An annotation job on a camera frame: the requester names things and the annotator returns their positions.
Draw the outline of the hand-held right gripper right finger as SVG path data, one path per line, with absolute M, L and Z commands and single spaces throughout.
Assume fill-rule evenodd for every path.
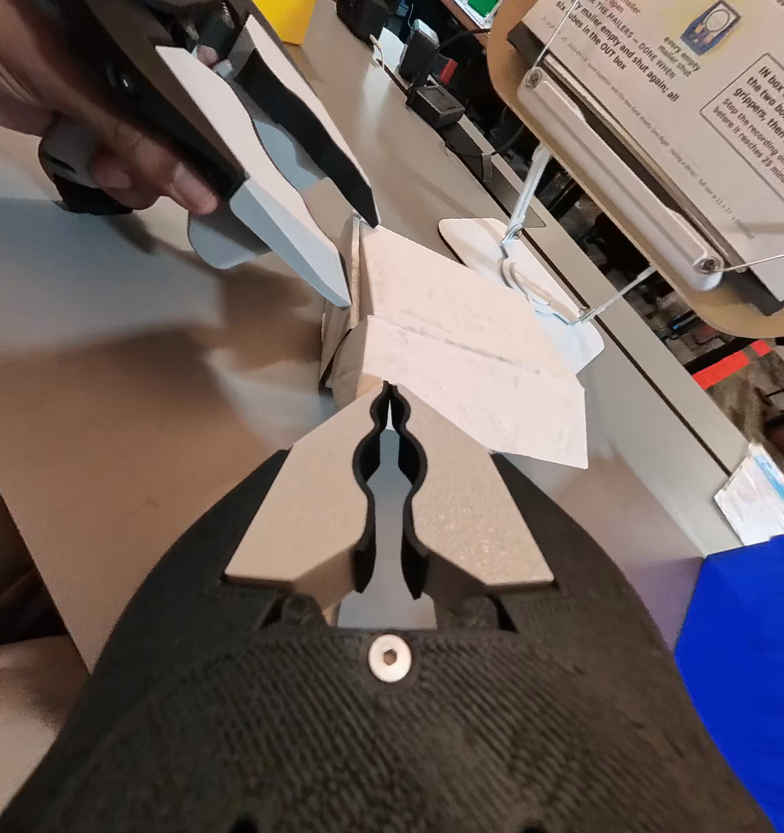
M 401 568 L 414 599 L 525 592 L 554 576 L 489 449 L 403 386 L 392 387 L 403 503 Z

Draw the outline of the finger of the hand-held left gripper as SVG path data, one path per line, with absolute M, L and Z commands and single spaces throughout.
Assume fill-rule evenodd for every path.
M 330 179 L 367 224 L 379 222 L 369 179 L 316 92 L 261 14 L 234 45 L 234 87 L 278 170 L 298 191 Z
M 241 165 L 243 182 L 227 200 L 230 213 L 326 300 L 348 307 L 351 295 L 338 249 L 272 161 L 231 84 L 182 48 L 156 51 Z

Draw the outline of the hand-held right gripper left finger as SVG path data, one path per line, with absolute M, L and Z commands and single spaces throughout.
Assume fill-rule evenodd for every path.
M 225 576 L 312 597 L 323 610 L 363 592 L 376 560 L 375 499 L 390 387 L 370 390 L 293 444 Z

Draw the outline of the white cardboard mailer box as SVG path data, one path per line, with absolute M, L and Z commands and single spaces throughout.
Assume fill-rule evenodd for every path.
M 343 409 L 403 386 L 494 453 L 587 468 L 584 388 L 517 292 L 353 214 L 352 305 L 325 303 L 318 381 Z

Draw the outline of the blue plastic bin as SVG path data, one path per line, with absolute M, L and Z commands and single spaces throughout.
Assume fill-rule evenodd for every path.
M 784 831 L 784 535 L 703 562 L 674 655 L 720 752 Z

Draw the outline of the black desk box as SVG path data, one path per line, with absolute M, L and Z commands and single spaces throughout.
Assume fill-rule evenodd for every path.
M 465 113 L 460 101 L 439 84 L 413 85 L 407 107 L 436 131 L 459 122 Z

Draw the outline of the grey desk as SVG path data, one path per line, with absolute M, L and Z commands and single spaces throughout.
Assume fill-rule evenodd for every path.
M 74 216 L 0 128 L 0 494 L 74 644 L 94 663 L 178 536 L 336 414 L 323 301 L 276 256 L 227 272 L 167 201 Z M 580 371 L 587 457 L 507 458 L 615 559 L 670 645 L 702 561 L 738 547 L 715 495 L 747 442 L 618 302 Z

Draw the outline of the person's left hand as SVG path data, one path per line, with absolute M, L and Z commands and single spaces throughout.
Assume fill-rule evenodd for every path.
M 168 197 L 199 215 L 218 208 L 218 196 L 167 143 L 106 102 L 55 23 L 26 2 L 0 1 L 0 126 L 42 137 L 59 118 L 96 138 L 89 175 L 117 202 L 144 210 Z

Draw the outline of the yellow plastic bin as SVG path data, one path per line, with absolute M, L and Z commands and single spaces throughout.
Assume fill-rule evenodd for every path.
M 300 46 L 307 34 L 317 1 L 254 1 L 280 40 Z

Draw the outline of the black power adapter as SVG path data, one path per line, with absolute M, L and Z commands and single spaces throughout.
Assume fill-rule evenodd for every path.
M 368 45 L 380 37 L 390 14 L 387 1 L 336 1 L 335 7 L 339 20 Z

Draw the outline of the black charger red label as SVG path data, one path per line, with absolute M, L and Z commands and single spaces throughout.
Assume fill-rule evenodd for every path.
M 429 70 L 427 82 L 449 83 L 459 62 L 439 53 L 438 48 L 436 32 L 419 18 L 412 21 L 397 66 L 397 74 L 407 87 L 417 81 L 425 67 Z

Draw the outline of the white blue paper envelope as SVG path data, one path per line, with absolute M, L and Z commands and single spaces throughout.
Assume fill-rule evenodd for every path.
M 742 546 L 784 536 L 784 474 L 763 446 L 749 444 L 713 500 Z

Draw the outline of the red tape strip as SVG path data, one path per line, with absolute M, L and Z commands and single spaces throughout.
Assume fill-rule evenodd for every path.
M 686 369 L 700 389 L 709 390 L 770 352 L 772 347 L 763 340 L 751 341 L 742 347 L 732 341 L 689 362 Z

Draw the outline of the brown cardboard box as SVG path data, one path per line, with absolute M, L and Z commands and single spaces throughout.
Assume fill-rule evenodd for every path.
M 0 815 L 53 744 L 87 676 L 68 636 L 0 646 Z

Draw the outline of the printed instruction sheet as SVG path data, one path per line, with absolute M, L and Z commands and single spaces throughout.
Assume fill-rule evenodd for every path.
M 522 25 L 784 306 L 784 2 L 535 2 Z

